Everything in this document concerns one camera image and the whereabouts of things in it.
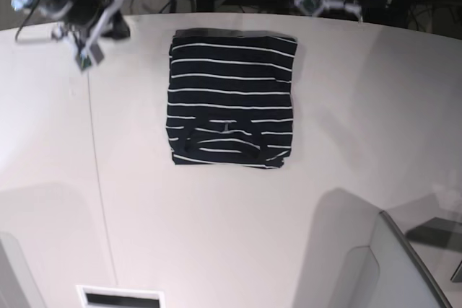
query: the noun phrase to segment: white stripe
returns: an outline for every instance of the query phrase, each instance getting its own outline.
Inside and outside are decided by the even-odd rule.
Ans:
[[[276,133],[273,131],[264,131],[262,135],[292,135],[293,133]]]
[[[252,123],[283,123],[283,122],[292,122],[294,118],[285,118],[285,119],[254,119]]]
[[[211,149],[211,148],[199,148],[200,151],[211,151],[214,153],[242,153],[234,149]]]
[[[232,164],[232,163],[226,163],[226,162],[206,162],[205,160],[197,160],[197,159],[182,157],[181,155],[177,155],[177,154],[174,154],[173,156],[175,158],[179,158],[187,162],[198,162],[200,164],[240,165],[240,166],[246,166],[246,167],[265,167],[266,169],[277,169],[277,167],[267,166],[267,165],[250,165],[250,164],[247,165],[247,164]]]
[[[270,38],[277,39],[277,40],[282,40],[282,41],[287,41],[288,43],[294,43],[295,45],[297,44],[296,41],[288,40],[288,39],[284,39],[284,38],[278,38],[277,36],[270,36]]]
[[[186,116],[184,116],[184,115],[167,115],[167,118],[196,119],[196,117],[186,117]]]
[[[238,95],[289,95],[289,92],[237,92],[231,90],[218,90],[218,89],[207,89],[207,88],[180,88],[180,89],[169,89],[169,92],[211,92],[221,94],[238,94]]]
[[[251,142],[243,141],[238,138],[214,138],[212,140],[204,140],[198,142],[198,144],[208,144],[211,142],[240,142],[242,144],[248,144],[249,146],[253,146],[255,148],[260,149],[260,146],[257,146],[256,144],[252,144]]]
[[[237,123],[237,120],[220,120],[220,119],[211,119],[210,123]]]
[[[252,136],[251,133],[247,133],[244,130],[229,130],[229,131],[216,131],[216,130],[209,130],[209,129],[204,129],[204,128],[196,128],[198,131],[204,131],[206,133],[222,133],[224,135],[228,133],[244,133],[245,135]]]
[[[214,105],[214,104],[185,104],[182,102],[171,103],[168,102],[169,106],[181,106],[181,107],[214,107],[214,108],[225,108],[228,110],[291,110],[292,106],[226,106],[226,105]]]
[[[266,161],[267,161],[267,162],[270,162],[271,160],[275,160],[275,159],[277,159],[277,158],[279,158],[279,157],[282,157],[283,155],[285,155],[285,154],[287,154],[287,153],[289,153],[289,151],[283,151],[282,153],[279,153],[279,154],[277,154],[275,157],[270,158],[270,159],[267,159]]]
[[[213,75],[213,74],[180,74],[172,75],[172,79],[178,79],[180,77],[212,77],[214,79],[240,79],[243,81],[273,81],[274,77],[241,77],[241,76],[223,76],[223,75]]]
[[[291,149],[291,146],[279,146],[276,144],[269,144],[268,148],[283,148],[283,149]]]
[[[259,66],[272,66],[277,69],[285,70],[288,72],[292,72],[292,69],[286,68],[284,66],[279,66],[273,63],[259,63],[259,62],[252,62],[252,61],[221,61],[219,59],[208,59],[208,58],[184,58],[184,59],[175,59],[172,61],[174,63],[187,63],[189,61],[207,61],[209,63],[223,63],[223,64],[237,64],[237,65],[259,65]]]
[[[261,48],[261,47],[252,47],[252,46],[217,45],[217,44],[214,44],[214,43],[187,43],[185,45],[175,46],[174,48],[172,48],[172,50],[176,50],[177,48],[192,47],[192,46],[208,46],[208,47],[218,47],[218,48],[238,48],[238,49],[243,49],[243,50],[262,50],[262,51],[265,51],[265,52],[278,53],[278,54],[280,54],[282,56],[286,56],[286,57],[292,57],[292,58],[295,57],[292,54],[284,53],[284,52],[281,52],[280,50],[272,50],[270,48]]]

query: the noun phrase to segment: black and white striped fabric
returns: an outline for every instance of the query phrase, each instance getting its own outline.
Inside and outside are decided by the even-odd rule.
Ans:
[[[273,169],[291,153],[297,42],[236,34],[186,30],[173,38],[167,133],[176,164]]]

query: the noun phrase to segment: striped shirt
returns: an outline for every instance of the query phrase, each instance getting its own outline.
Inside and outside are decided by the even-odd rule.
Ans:
[[[174,163],[281,167],[292,150],[296,50],[286,37],[177,32],[167,104]]]

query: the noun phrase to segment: white table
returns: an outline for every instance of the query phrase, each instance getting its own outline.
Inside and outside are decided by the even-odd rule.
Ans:
[[[115,272],[112,276],[110,264],[96,268],[80,283],[161,290],[169,308],[327,307],[345,253],[368,243],[379,208],[406,229],[445,216],[444,204],[460,200],[451,185],[462,172],[462,42],[376,25],[261,14],[155,15],[134,17],[130,24],[131,40],[104,45],[106,60],[90,72],[110,249],[103,213],[97,211],[102,206],[86,79],[77,76],[65,46],[28,48],[36,55],[30,65],[48,57],[48,71],[56,78],[40,74],[48,86],[42,97],[54,90],[58,99],[52,108],[62,112],[46,134],[34,132],[33,138],[52,141],[51,157],[84,159],[73,167],[42,166],[32,182],[22,167],[10,171],[23,180],[15,186],[43,183],[50,175],[80,184],[75,186],[92,211],[100,241],[96,253],[104,263],[112,254]],[[270,30],[298,38],[293,153],[281,170],[174,166],[165,132],[168,48],[175,30],[191,27]],[[19,48],[5,43],[12,33],[2,35],[4,50],[17,57]],[[58,63],[50,52],[57,52]],[[23,79],[14,93],[24,93],[30,78],[25,67],[14,63],[10,69]],[[69,95],[69,77],[58,79],[62,71],[76,74],[70,85],[81,92],[75,105],[80,125],[76,117],[64,117],[62,105],[75,97]],[[25,96],[28,102],[31,95]],[[38,122],[47,124],[49,109],[41,110]],[[35,151],[23,153],[37,160]],[[5,162],[11,166],[10,159]],[[462,288],[448,278],[461,257],[442,251],[437,256],[429,258],[430,270],[453,306],[462,307]],[[40,286],[58,279],[37,280]],[[56,293],[45,295],[50,308],[57,299]],[[76,297],[66,303],[78,307]]]

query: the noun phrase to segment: vent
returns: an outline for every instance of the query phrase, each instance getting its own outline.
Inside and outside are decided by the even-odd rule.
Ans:
[[[83,308],[165,308],[160,291],[77,286]]]

